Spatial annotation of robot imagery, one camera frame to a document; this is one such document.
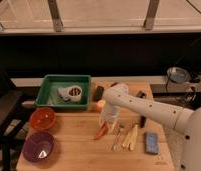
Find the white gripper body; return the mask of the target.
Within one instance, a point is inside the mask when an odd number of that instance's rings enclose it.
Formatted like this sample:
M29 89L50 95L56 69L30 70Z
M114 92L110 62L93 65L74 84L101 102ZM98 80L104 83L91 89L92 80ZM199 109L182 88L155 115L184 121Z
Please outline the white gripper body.
M106 102L99 115L99 126L102 127L103 124L106 123L108 127L108 132L112 133L116 126L118 115L118 107Z

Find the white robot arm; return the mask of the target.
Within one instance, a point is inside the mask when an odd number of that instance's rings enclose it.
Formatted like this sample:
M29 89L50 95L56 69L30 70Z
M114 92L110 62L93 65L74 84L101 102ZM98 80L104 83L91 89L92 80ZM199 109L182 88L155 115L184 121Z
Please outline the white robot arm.
M179 171L201 171L201 107L185 107L138 98L129 94L126 84L119 83L103 93L105 105L101 117L113 123L118 108L123 107L146 118L170 127L185 137Z

